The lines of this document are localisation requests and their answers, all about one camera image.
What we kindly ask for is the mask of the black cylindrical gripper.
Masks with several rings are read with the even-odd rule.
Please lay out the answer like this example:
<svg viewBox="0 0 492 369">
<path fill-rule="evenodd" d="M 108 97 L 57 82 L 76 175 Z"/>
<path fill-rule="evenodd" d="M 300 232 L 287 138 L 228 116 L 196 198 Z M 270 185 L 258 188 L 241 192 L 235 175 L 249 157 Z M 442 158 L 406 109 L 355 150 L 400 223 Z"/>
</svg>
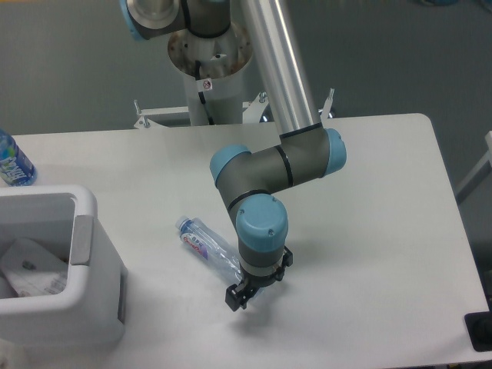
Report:
<svg viewBox="0 0 492 369">
<path fill-rule="evenodd" d="M 285 269 L 293 264 L 293 253 L 284 247 L 281 260 L 273 268 L 268 269 L 265 276 L 254 275 L 241 267 L 243 274 L 240 284 L 232 284 L 226 289 L 225 303 L 233 311 L 247 308 L 248 302 L 257 294 L 258 288 L 266 288 L 284 278 Z"/>
</svg>

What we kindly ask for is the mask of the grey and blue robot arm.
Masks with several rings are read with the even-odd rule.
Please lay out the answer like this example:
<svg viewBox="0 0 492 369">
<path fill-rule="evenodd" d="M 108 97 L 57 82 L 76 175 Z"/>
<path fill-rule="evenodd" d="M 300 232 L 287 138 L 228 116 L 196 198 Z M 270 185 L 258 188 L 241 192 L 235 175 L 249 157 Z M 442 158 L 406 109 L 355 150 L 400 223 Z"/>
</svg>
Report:
<svg viewBox="0 0 492 369">
<path fill-rule="evenodd" d="M 252 59 L 266 90 L 280 142 L 253 152 L 243 145 L 217 151 L 214 185 L 238 236 L 241 281 L 225 293 L 232 310 L 246 308 L 261 288 L 284 277 L 293 255 L 285 241 L 288 216 L 275 194 L 342 169 L 340 134 L 323 126 L 283 1 L 242 1 L 245 24 L 232 21 L 228 1 L 121 2 L 132 36 L 169 37 L 168 57 L 181 73 L 193 125 L 240 124 L 242 75 Z"/>
</svg>

